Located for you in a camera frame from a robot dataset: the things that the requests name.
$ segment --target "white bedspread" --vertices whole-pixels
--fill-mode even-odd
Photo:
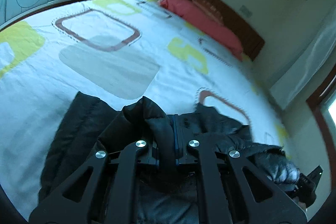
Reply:
[[[202,102],[249,124],[255,142],[287,146],[281,121],[243,63],[156,0],[48,10],[0,33],[0,184],[25,218],[79,90],[116,110],[142,96],[167,114],[193,112]]]

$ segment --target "wall outlet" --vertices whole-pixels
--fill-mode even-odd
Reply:
[[[239,11],[246,17],[246,18],[250,18],[253,13],[245,6],[242,5],[239,9]]]

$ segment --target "silver bolt head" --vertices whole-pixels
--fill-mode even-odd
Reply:
[[[137,141],[136,143],[135,143],[135,145],[137,146],[137,147],[144,147],[144,146],[146,146],[146,141],[144,141],[144,140],[139,140],[139,141]]]
[[[197,141],[197,140],[191,140],[191,141],[189,142],[189,145],[190,145],[191,147],[197,147],[197,146],[200,145],[200,142]]]
[[[240,157],[240,153],[239,153],[238,151],[236,151],[236,150],[231,150],[231,151],[229,152],[229,155],[230,155],[231,158],[234,158],[234,159]]]
[[[96,153],[96,158],[102,159],[102,158],[105,158],[105,156],[106,156],[106,152],[103,151],[103,150],[98,151],[98,152]]]

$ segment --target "black jacket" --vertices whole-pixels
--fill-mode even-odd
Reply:
[[[299,170],[286,159],[281,147],[253,143],[248,126],[220,115],[215,108],[196,106],[193,113],[178,116],[183,127],[202,134],[213,150],[238,150],[284,191],[294,189]],[[162,152],[160,166],[175,165],[165,157],[173,147],[170,118],[150,99],[115,111],[97,97],[79,92],[63,118],[48,152],[41,175],[39,201],[43,200],[89,156],[96,151],[122,150],[139,139],[154,136]],[[138,223],[198,223],[196,181],[189,175],[175,185],[158,187],[145,175],[137,180],[139,189]]]

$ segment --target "wooden headboard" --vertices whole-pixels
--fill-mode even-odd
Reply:
[[[264,46],[265,41],[243,18],[223,1],[207,1],[212,3],[222,13],[224,25],[238,36],[244,47],[244,53],[254,60]]]

